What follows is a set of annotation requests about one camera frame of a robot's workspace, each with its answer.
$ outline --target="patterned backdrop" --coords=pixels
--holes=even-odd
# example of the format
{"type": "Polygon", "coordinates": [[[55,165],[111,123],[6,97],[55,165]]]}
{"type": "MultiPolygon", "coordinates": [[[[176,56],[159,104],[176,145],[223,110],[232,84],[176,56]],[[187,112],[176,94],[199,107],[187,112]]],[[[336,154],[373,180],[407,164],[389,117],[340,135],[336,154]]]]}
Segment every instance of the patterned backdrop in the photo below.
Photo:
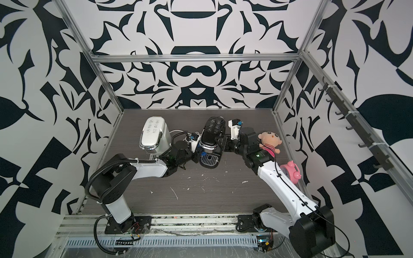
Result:
{"type": "Polygon", "coordinates": [[[224,54],[297,52],[320,0],[66,2],[96,54],[224,54]]]}
{"type": "Polygon", "coordinates": [[[105,63],[124,108],[272,108],[292,61],[105,63]]]}
{"type": "Polygon", "coordinates": [[[1,0],[0,65],[0,256],[31,258],[76,209],[118,111],[50,0],[1,0]]]}
{"type": "MultiPolygon", "coordinates": [[[[95,54],[298,52],[320,0],[70,0],[95,54]]],[[[291,62],[104,64],[124,108],[271,108],[291,62]]]]}
{"type": "MultiPolygon", "coordinates": [[[[333,0],[309,48],[363,117],[412,170],[413,2],[333,0]]],[[[332,208],[356,257],[405,255],[413,207],[303,64],[279,114],[304,181],[332,208]]],[[[337,242],[347,248],[337,232],[337,242]]]]}

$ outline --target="doll face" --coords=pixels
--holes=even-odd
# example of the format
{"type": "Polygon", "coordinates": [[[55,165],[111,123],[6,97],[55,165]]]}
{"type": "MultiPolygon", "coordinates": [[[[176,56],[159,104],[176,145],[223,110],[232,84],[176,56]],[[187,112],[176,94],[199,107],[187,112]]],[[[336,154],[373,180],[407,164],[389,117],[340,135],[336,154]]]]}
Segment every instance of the doll face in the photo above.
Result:
{"type": "Polygon", "coordinates": [[[280,137],[273,132],[263,132],[258,135],[258,138],[261,139],[262,144],[270,144],[274,147],[282,143],[280,137]]]}

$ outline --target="metal grille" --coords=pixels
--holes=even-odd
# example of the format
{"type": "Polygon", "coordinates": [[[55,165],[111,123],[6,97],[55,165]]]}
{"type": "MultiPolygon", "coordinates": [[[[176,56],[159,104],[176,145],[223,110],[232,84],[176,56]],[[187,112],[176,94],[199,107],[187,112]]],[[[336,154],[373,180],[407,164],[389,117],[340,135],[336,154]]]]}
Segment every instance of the metal grille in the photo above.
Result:
{"type": "MultiPolygon", "coordinates": [[[[120,237],[101,237],[103,246],[114,246],[120,237]]],[[[173,236],[173,237],[142,237],[133,247],[201,247],[201,246],[245,246],[257,247],[256,236],[173,236]]],[[[93,237],[69,237],[66,248],[93,248],[96,242],[93,237]]]]}
{"type": "Polygon", "coordinates": [[[208,166],[214,166],[215,164],[218,163],[218,157],[215,155],[206,154],[201,157],[201,162],[208,166]]]}

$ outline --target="gray wood surface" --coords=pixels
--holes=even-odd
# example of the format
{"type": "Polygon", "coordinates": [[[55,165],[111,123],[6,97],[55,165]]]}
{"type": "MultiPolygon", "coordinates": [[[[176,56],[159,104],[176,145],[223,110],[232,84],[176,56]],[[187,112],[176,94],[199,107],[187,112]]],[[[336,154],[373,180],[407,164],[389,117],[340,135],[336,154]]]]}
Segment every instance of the gray wood surface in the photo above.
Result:
{"type": "MultiPolygon", "coordinates": [[[[278,133],[269,109],[127,109],[105,160],[109,160],[117,153],[123,153],[129,158],[149,158],[149,155],[139,148],[139,138],[145,121],[151,116],[162,116],[169,130],[201,132],[210,116],[223,116],[226,121],[238,118],[244,122],[243,127],[252,127],[257,133],[263,131],[278,133]]],[[[280,165],[287,163],[283,144],[278,148],[281,153],[276,155],[277,162],[280,165]]],[[[284,205],[271,188],[245,166],[241,156],[224,153],[219,166],[215,169],[207,169],[191,161],[185,166],[186,170],[179,168],[176,173],[167,178],[142,178],[132,181],[124,193],[132,212],[249,213],[265,203],[271,204],[281,212],[286,212],[284,205]]],[[[94,201],[88,201],[82,212],[82,214],[101,213],[103,209],[94,201]]]]}

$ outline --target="plush doll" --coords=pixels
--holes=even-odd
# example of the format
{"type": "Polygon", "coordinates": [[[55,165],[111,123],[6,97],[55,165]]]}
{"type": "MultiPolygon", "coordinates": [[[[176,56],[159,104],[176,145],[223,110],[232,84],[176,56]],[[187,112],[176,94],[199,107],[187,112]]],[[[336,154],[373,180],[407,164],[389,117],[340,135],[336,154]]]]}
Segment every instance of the plush doll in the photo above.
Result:
{"type": "Polygon", "coordinates": [[[278,145],[282,144],[280,137],[273,132],[263,132],[258,135],[258,138],[261,139],[260,148],[268,151],[271,156],[274,157],[274,154],[280,154],[280,150],[276,149],[278,145]]]}

